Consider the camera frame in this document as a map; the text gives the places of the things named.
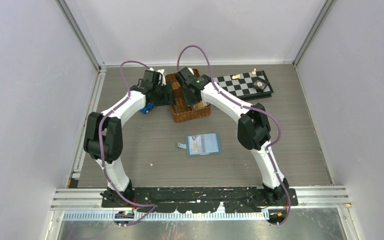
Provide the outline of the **blue card holder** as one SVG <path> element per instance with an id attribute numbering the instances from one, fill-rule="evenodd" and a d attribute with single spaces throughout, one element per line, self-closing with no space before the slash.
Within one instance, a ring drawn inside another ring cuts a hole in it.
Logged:
<path id="1" fill-rule="evenodd" d="M 190 155 L 188 136 L 185 137 L 185 143 L 178 142 L 177 147 L 186 151 L 188 157 L 205 156 L 220 154 L 222 152 L 221 140 L 219 133 L 205 133 L 195 134 L 202 136 L 202 153 L 197 155 Z"/>

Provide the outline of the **cards in basket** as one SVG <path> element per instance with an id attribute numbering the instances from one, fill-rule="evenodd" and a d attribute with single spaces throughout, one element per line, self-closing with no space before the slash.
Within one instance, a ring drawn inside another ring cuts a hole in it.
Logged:
<path id="1" fill-rule="evenodd" d="M 194 104 L 194 105 L 192 106 L 192 108 L 193 108 L 194 110 L 201 110 L 201 109 L 204 109 L 204 108 L 206 108 L 206 107 L 208 107 L 208 106 L 209 106 L 208 103 L 206 103 L 206 102 L 204 102 L 204 101 L 200 101 L 200 102 Z"/>

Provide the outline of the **black square box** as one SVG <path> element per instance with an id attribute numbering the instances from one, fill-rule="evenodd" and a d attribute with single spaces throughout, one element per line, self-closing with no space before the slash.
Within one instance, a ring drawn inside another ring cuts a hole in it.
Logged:
<path id="1" fill-rule="evenodd" d="M 252 83 L 252 87 L 256 90 L 256 91 L 260 91 L 260 92 L 264 92 L 265 89 L 268 87 L 268 82 L 266 80 L 261 80 L 261 79 L 256 79 L 253 83 Z"/>

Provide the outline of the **black white chessboard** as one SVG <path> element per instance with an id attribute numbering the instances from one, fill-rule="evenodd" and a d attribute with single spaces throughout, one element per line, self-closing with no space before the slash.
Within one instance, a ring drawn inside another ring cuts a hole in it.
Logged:
<path id="1" fill-rule="evenodd" d="M 270 98 L 274 93 L 269 79 L 264 70 L 240 73 L 238 79 L 232 79 L 233 75 L 225 75 L 213 78 L 222 89 L 236 96 L 240 100 L 250 101 Z M 255 88 L 256 80 L 264 82 L 264 89 Z"/>

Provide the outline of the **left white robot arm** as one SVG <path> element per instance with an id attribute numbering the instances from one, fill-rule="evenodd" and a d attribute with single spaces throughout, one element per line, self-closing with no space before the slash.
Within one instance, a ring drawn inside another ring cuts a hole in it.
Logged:
<path id="1" fill-rule="evenodd" d="M 121 161 L 123 125 L 139 111 L 174 103 L 173 87 L 166 82 L 165 70 L 150 68 L 112 107 L 88 115 L 83 149 L 100 165 L 107 186 L 121 207 L 128 207 L 134 199 L 132 182 Z"/>

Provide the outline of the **blue yellow toy car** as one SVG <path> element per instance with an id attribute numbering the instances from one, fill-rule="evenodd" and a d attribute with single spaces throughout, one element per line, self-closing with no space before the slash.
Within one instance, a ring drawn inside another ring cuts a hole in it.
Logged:
<path id="1" fill-rule="evenodd" d="M 155 106 L 155 104 L 153 103 L 153 102 L 150 102 L 149 104 L 147 104 L 144 108 L 142 108 L 141 110 L 140 110 L 140 112 L 142 113 L 142 114 L 147 114 L 147 113 L 149 113 L 152 109 L 154 109 L 156 106 Z"/>

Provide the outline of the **white portrait credit card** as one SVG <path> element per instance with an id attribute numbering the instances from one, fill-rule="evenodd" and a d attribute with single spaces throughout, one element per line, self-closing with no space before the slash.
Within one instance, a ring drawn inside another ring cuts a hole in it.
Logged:
<path id="1" fill-rule="evenodd" d="M 190 155 L 200 155 L 203 152 L 201 135 L 190 135 L 187 140 Z"/>

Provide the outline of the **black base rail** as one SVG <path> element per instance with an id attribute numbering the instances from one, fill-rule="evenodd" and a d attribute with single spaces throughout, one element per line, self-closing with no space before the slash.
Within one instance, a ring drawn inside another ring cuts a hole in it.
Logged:
<path id="1" fill-rule="evenodd" d="M 224 207 L 226 213 L 256 213 L 265 207 L 287 207 L 287 197 L 276 199 L 260 187 L 136 187 L 126 198 L 139 213 L 152 206 L 155 213 L 214 213 Z"/>

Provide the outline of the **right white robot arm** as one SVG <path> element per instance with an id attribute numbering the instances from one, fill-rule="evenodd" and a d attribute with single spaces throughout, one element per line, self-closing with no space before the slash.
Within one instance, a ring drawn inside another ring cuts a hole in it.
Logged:
<path id="1" fill-rule="evenodd" d="M 275 159 L 269 119 L 262 104 L 245 102 L 220 87 L 207 75 L 197 76 L 188 67 L 179 69 L 175 79 L 188 105 L 204 101 L 222 110 L 237 124 L 237 139 L 249 150 L 262 176 L 265 198 L 271 205 L 279 205 L 288 193 L 288 182 Z"/>

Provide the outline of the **brown wicker basket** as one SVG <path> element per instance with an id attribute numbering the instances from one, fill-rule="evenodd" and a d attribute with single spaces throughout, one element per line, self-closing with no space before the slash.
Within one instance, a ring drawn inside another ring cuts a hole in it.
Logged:
<path id="1" fill-rule="evenodd" d="M 166 83 L 172 84 L 172 93 L 175 101 L 175 104 L 171 105 L 171 114 L 173 121 L 175 123 L 182 123 L 210 116 L 211 105 L 194 109 L 192 106 L 188 106 L 186 104 L 181 90 L 181 85 L 176 80 L 175 75 L 175 73 L 170 73 L 165 76 Z"/>

